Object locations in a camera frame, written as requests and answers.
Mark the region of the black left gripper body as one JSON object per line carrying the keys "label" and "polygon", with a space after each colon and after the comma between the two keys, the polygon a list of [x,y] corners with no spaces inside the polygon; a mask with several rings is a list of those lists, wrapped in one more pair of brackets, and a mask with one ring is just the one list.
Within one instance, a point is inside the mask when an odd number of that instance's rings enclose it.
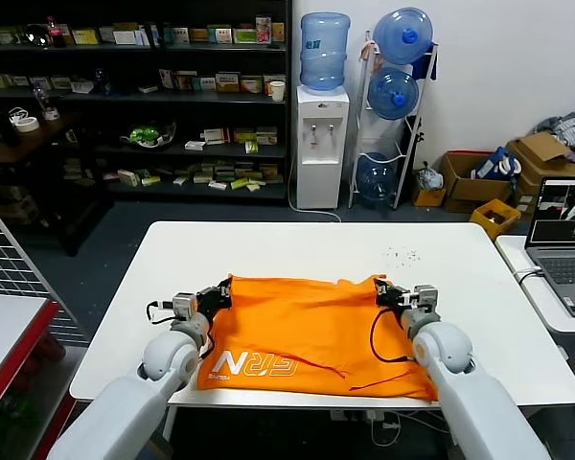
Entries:
{"label": "black left gripper body", "polygon": [[207,319],[214,319],[221,310],[228,310],[223,304],[223,299],[228,296],[220,294],[219,287],[207,287],[196,295],[196,311]]}

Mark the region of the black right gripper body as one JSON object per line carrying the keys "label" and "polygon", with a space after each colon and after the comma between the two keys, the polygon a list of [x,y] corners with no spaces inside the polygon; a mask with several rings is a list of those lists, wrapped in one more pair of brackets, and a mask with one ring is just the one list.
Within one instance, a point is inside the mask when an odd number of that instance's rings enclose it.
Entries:
{"label": "black right gripper body", "polygon": [[406,311],[413,308],[413,292],[409,289],[391,286],[387,289],[388,309],[391,311]]}

